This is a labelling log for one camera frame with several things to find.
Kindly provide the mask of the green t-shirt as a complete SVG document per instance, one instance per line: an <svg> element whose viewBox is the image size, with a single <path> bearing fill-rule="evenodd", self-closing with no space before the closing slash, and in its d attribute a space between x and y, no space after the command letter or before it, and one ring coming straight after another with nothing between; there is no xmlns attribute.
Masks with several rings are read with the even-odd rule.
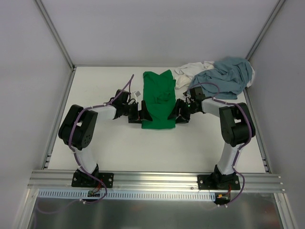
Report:
<svg viewBox="0 0 305 229"><path fill-rule="evenodd" d="M171 70L161 74L154 72L143 73L143 100L151 121L142 122L143 129L168 130L175 128L175 119L168 116L174 109L176 80Z"/></svg>

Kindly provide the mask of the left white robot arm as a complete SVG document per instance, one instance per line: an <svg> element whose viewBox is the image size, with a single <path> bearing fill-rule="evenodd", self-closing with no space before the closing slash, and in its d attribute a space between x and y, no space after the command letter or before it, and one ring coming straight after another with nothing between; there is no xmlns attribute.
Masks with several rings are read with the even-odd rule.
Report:
<svg viewBox="0 0 305 229"><path fill-rule="evenodd" d="M139 95L139 92L130 93L119 89L103 105L84 108L74 104L70 107L59 128L58 137L72 150L79 166L73 174L73 187L93 187L101 179L98 164L89 149L97 123L121 116L128 117L129 123L141 124L153 120L145 101L141 101L141 110L138 109L136 98Z"/></svg>

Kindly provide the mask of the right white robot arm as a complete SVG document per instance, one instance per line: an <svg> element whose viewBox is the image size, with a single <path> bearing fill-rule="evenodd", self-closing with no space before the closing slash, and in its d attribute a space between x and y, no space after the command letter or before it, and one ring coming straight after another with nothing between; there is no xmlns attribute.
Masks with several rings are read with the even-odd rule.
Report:
<svg viewBox="0 0 305 229"><path fill-rule="evenodd" d="M255 136L255 127L248 106L246 103L229 103L212 97L189 103L177 99L168 119L174 119L177 124L185 124L189 122L192 114L199 112L220 119L221 135L225 144L214 171L206 177L198 176L198 188L224 190L232 187L238 190L236 163L242 149Z"/></svg>

